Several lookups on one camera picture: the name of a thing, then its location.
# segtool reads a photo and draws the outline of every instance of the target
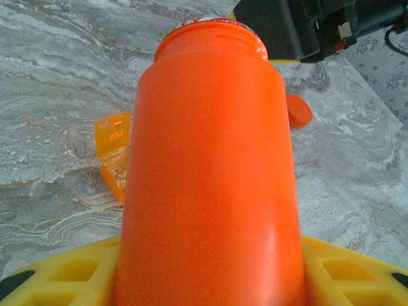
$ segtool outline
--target black cable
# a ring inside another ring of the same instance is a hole
[[[395,32],[395,28],[392,27],[390,29],[388,29],[387,33],[385,33],[385,44],[387,45],[388,48],[390,48],[392,51],[395,51],[398,54],[401,54],[403,56],[408,57],[408,52],[405,52],[401,49],[398,49],[396,46],[394,46],[394,44],[391,42],[390,40],[390,34],[391,32]]]

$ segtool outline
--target container lid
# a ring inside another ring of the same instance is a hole
[[[301,129],[312,121],[312,110],[301,97],[296,94],[289,94],[286,97],[286,103],[288,105],[289,123],[291,128]]]
[[[130,146],[132,115],[115,113],[95,122],[96,156],[105,159]]]

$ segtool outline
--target white marble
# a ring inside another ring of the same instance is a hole
[[[386,46],[385,32],[386,29],[360,38],[343,54],[402,124],[408,126],[408,59]],[[393,33],[390,40],[400,50],[408,51],[408,32]]]
[[[0,0],[0,278],[120,233],[93,124],[133,111],[178,22],[236,1]],[[314,120],[292,131],[302,231],[408,268],[408,133],[343,57],[279,67]]]

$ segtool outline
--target orange flip-top container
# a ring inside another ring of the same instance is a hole
[[[119,203],[124,203],[129,165],[131,114],[116,113],[95,122],[96,156],[103,159],[101,176]]]
[[[168,35],[136,93],[115,305],[305,304],[285,86],[231,20]]]

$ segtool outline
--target black plastic part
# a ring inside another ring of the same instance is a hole
[[[378,29],[408,29],[408,0],[241,0],[234,13],[262,39],[269,59],[319,62]],[[340,37],[345,23],[351,33]]]
[[[401,21],[405,15],[406,6],[406,0],[356,0],[360,24],[358,36],[364,36]]]
[[[0,282],[0,301],[21,286],[27,279],[34,275],[35,271],[24,271],[6,277]]]
[[[301,17],[295,24],[288,0],[241,0],[234,14],[261,38],[269,59],[302,59],[319,52],[314,24],[299,23]]]
[[[408,289],[408,275],[401,273],[392,273],[392,276],[399,281],[401,285]]]

